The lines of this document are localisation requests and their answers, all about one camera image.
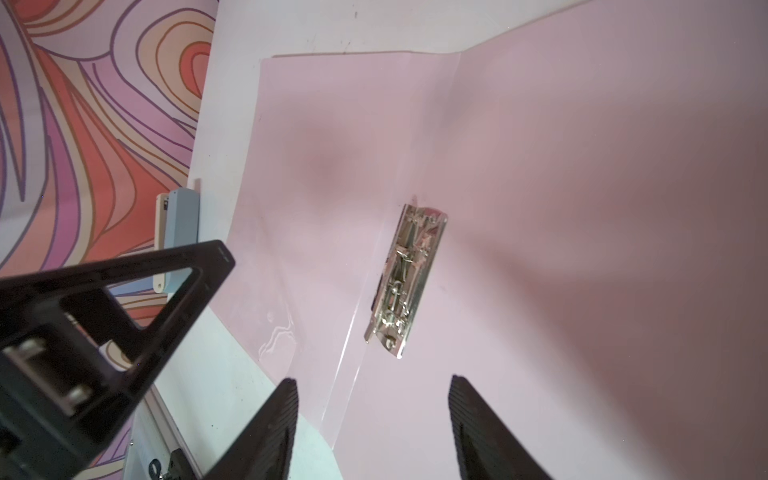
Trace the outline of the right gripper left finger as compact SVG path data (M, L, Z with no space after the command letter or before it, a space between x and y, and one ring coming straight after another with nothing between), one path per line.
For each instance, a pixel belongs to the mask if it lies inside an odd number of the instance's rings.
M204 479L286 480L299 416L295 379L283 379Z

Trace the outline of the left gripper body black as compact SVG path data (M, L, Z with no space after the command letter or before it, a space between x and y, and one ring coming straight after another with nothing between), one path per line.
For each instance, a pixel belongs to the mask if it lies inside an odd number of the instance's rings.
M63 314L1 316L1 476L70 479L107 449L148 384L150 329L118 314L79 330Z

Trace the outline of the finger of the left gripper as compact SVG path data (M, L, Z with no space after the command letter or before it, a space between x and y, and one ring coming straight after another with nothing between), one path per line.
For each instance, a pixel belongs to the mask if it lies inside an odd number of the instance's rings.
M131 403L235 267L220 240L1 282L1 358L64 414Z

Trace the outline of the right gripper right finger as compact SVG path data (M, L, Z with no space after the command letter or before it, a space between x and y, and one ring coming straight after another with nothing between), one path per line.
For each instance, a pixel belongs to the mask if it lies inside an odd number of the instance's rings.
M452 377L448 406L463 480L550 480L465 377Z

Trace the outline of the pink folder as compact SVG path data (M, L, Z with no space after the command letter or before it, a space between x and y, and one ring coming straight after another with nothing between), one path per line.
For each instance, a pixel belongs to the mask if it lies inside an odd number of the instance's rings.
M406 204L448 215L400 359ZM589 1L261 66L213 309L346 479L455 479L466 377L556 479L767 475L767 5Z

